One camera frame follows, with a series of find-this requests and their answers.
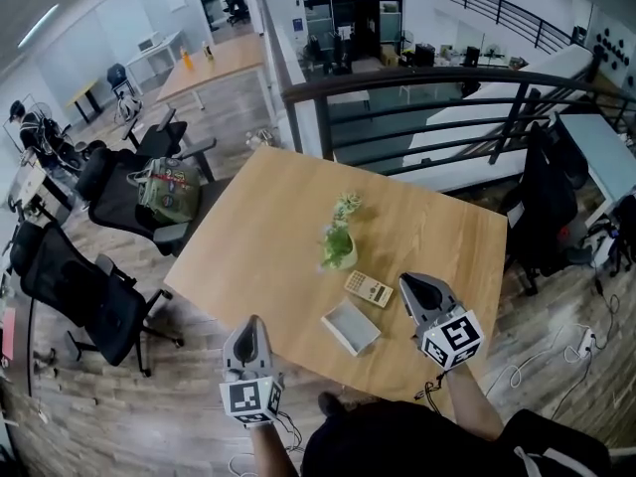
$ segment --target black shirt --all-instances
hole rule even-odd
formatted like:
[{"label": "black shirt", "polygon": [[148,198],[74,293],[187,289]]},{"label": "black shirt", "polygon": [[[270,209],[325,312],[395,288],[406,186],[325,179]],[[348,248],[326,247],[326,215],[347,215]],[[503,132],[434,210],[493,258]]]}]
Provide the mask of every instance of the black shirt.
[{"label": "black shirt", "polygon": [[[517,413],[494,442],[479,438],[423,405],[382,400],[329,417],[312,435],[302,463],[303,477],[314,476],[528,476],[515,454],[543,454],[556,447],[593,469],[609,473],[609,453],[585,434],[527,410]],[[543,476],[578,474],[550,461]]]},{"label": "black shirt", "polygon": [[[34,112],[29,112],[24,115],[22,123],[20,124],[20,139],[24,145],[24,149],[32,147],[35,150],[36,156],[40,161],[43,168],[55,167],[58,165],[58,159],[55,155],[47,155],[43,151],[42,143],[40,142],[40,133],[51,134],[50,130],[44,128],[44,123],[41,122],[42,117]],[[51,145],[53,136],[47,136]]]}]

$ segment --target white pot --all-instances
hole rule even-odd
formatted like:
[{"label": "white pot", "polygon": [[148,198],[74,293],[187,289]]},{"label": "white pot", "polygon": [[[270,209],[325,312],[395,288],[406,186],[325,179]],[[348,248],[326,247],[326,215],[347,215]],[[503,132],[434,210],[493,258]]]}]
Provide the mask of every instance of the white pot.
[{"label": "white pot", "polygon": [[344,258],[342,258],[342,262],[339,267],[336,267],[336,270],[347,270],[347,268],[351,268],[356,263],[358,263],[358,250],[356,249],[356,241],[353,240],[351,235],[349,235],[349,239],[351,239],[352,249],[349,254],[347,254]]}]

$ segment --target metal railing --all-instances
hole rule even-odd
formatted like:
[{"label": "metal railing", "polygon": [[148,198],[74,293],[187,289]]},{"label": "metal railing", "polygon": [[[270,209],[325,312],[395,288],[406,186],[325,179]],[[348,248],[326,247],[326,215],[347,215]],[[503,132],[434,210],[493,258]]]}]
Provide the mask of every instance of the metal railing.
[{"label": "metal railing", "polygon": [[[584,71],[578,76],[580,79],[586,77],[589,77],[588,79],[591,80],[593,73],[590,74],[588,71]],[[419,104],[398,105],[388,109],[366,111],[360,114],[342,117],[333,117],[330,115],[327,100],[327,97],[331,95],[353,91],[416,84],[459,83],[467,80],[514,83],[518,86],[518,89],[514,97],[464,98],[432,101]],[[545,91],[544,96],[537,96],[535,92],[531,91],[533,86],[548,86],[552,89]],[[579,91],[587,95],[586,100],[581,100],[580,97],[572,98],[574,93]],[[614,100],[618,100],[619,103],[616,105],[598,102],[597,98],[600,95],[609,96]],[[297,102],[314,100],[316,114],[318,116],[322,155],[324,159],[328,160],[334,160],[334,152],[338,152],[339,150],[367,143],[391,140],[400,136],[460,127],[470,128],[472,126],[485,124],[495,125],[494,130],[486,134],[482,133],[482,135],[473,135],[472,137],[454,141],[407,148],[399,151],[377,153],[375,155],[367,155],[362,159],[341,161],[350,166],[368,167],[374,163],[403,158],[409,155],[455,147],[468,147],[463,152],[451,157],[425,160],[417,164],[378,171],[378,173],[388,176],[479,157],[489,157],[489,163],[495,164],[501,154],[527,148],[525,138],[530,135],[529,125],[534,121],[546,123],[546,121],[550,119],[548,113],[556,105],[576,107],[584,112],[600,112],[601,114],[601,108],[617,110],[618,115],[611,121],[605,117],[616,130],[618,130],[619,122],[626,122],[625,114],[627,112],[636,111],[636,99],[626,92],[598,88],[579,79],[565,79],[537,73],[483,68],[400,68],[340,76],[291,86],[283,92],[282,98],[288,109],[292,109]],[[344,143],[334,143],[332,137],[333,126],[357,120],[375,119],[412,111],[490,104],[509,104],[510,110],[508,114],[504,116],[429,125],[424,124],[409,129],[396,130],[395,132],[348,138]]]},{"label": "metal railing", "polygon": [[507,0],[449,1],[503,25],[548,54],[556,53],[572,43],[571,34]]}]

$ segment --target potted plant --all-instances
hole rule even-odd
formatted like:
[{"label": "potted plant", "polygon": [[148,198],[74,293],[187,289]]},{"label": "potted plant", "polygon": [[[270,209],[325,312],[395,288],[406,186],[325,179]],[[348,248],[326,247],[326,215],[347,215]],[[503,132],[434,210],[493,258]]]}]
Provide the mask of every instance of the potted plant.
[{"label": "potted plant", "polygon": [[362,200],[356,194],[343,194],[338,198],[331,225],[325,231],[322,261],[324,268],[344,270],[358,261],[356,243],[349,233],[349,217],[361,204]]}]

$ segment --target green plant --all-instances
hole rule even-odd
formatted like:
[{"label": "green plant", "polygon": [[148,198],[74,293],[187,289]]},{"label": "green plant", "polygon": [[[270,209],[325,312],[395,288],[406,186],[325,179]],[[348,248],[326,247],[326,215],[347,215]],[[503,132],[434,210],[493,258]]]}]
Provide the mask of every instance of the green plant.
[{"label": "green plant", "polygon": [[362,199],[355,193],[344,193],[338,197],[331,225],[325,232],[322,266],[338,268],[345,256],[354,249],[349,235],[349,216],[362,205]]},{"label": "green plant", "polygon": [[354,249],[354,243],[349,236],[349,226],[334,222],[327,229],[323,249],[322,266],[338,268],[345,256]]}]

